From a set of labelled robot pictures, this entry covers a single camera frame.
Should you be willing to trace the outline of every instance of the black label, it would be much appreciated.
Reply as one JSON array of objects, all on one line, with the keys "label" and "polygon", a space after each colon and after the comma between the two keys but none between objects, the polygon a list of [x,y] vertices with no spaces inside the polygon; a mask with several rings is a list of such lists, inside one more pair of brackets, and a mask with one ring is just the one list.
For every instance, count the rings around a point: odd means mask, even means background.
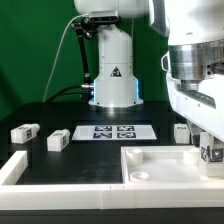
[{"label": "black label", "polygon": [[110,75],[111,77],[122,77],[120,70],[116,66],[115,69],[113,70],[112,74]]}]

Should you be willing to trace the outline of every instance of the white block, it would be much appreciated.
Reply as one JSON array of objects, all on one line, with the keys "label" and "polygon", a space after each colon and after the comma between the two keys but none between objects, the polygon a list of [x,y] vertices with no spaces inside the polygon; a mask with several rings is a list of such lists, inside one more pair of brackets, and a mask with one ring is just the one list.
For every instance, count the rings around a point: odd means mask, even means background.
[{"label": "white block", "polygon": [[174,138],[178,144],[189,144],[190,131],[186,124],[175,124],[174,125]]},{"label": "white block", "polygon": [[12,143],[23,144],[37,136],[40,126],[38,124],[24,124],[11,130]]},{"label": "white block", "polygon": [[57,130],[47,138],[48,151],[61,152],[69,143],[70,132]]}]

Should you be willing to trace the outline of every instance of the white plastic tray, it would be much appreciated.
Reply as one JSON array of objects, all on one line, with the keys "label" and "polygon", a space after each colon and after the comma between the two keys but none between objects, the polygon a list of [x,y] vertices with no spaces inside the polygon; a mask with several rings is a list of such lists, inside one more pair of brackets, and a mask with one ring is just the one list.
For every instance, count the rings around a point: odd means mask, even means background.
[{"label": "white plastic tray", "polygon": [[[224,180],[183,165],[186,147],[138,147],[145,164],[136,167],[127,166],[131,147],[123,147],[123,184],[14,185],[27,166],[27,153],[17,152],[0,170],[0,210],[223,207]],[[136,170],[148,172],[149,179],[130,181]]]}]

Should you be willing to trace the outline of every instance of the green wall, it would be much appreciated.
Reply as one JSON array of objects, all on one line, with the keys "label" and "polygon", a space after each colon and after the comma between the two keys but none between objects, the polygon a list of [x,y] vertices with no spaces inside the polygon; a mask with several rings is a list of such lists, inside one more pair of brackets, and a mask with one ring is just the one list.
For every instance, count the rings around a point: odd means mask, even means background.
[{"label": "green wall", "polygon": [[[40,102],[64,28],[76,16],[73,0],[1,0],[0,3],[0,119],[21,105]],[[131,33],[131,20],[121,29]],[[98,71],[97,39],[86,43],[90,71]],[[165,73],[160,58],[167,39],[148,26],[148,17],[135,20],[134,74],[142,81],[144,100],[167,100]],[[48,97],[82,82],[76,35],[66,34]],[[78,96],[58,101],[79,101]]]}]

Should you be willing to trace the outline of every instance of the black table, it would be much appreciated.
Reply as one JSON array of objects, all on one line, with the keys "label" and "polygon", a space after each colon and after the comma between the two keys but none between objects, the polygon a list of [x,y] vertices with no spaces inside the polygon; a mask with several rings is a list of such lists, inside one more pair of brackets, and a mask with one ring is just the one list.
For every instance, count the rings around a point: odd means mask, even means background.
[{"label": "black table", "polygon": [[[81,103],[30,103],[0,122],[0,167],[16,150],[27,150],[29,166],[17,184],[122,183],[122,146],[173,145],[173,125],[185,119],[168,102],[146,102],[137,112],[106,114]],[[40,124],[38,136],[12,144],[10,130],[26,123]],[[151,124],[157,140],[79,141],[61,153],[47,151],[47,137],[55,130],[77,125]],[[0,211],[1,223],[211,223],[223,222],[223,208]]]}]

